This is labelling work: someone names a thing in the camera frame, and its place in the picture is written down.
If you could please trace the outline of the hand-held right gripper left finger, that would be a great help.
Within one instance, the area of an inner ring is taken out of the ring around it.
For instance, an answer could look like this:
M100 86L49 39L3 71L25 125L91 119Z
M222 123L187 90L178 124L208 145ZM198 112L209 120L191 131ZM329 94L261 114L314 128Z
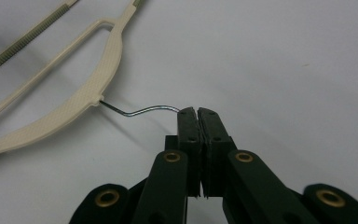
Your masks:
M201 177L201 133L199 121L193 107L177 113L177 135L165 137L166 150L179 150L187 155L187 195L200 196Z

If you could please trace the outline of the beige plastic clothes hanger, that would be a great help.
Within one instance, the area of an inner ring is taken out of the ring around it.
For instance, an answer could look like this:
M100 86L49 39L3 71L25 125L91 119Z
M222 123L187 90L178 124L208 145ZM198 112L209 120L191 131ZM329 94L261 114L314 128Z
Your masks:
M119 18L102 18L91 24L40 72L27 80L0 103L0 112L2 112L17 98L33 88L55 65L79 47L97 29L104 25L111 28L102 58L87 81L62 105L59 105L43 118L1 137L0 154L29 146L44 139L71 123L89 107L103 103L103 92L116 74L121 60L123 49L122 33L142 2L143 0L131 0Z

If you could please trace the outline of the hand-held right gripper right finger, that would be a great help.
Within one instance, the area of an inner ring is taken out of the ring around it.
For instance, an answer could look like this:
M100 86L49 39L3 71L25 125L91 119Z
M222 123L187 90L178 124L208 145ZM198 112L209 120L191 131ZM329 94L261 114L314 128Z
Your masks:
M203 138L203 194L205 197L222 197L227 180L227 155L235 150L236 146L216 112L200 107L198 118Z

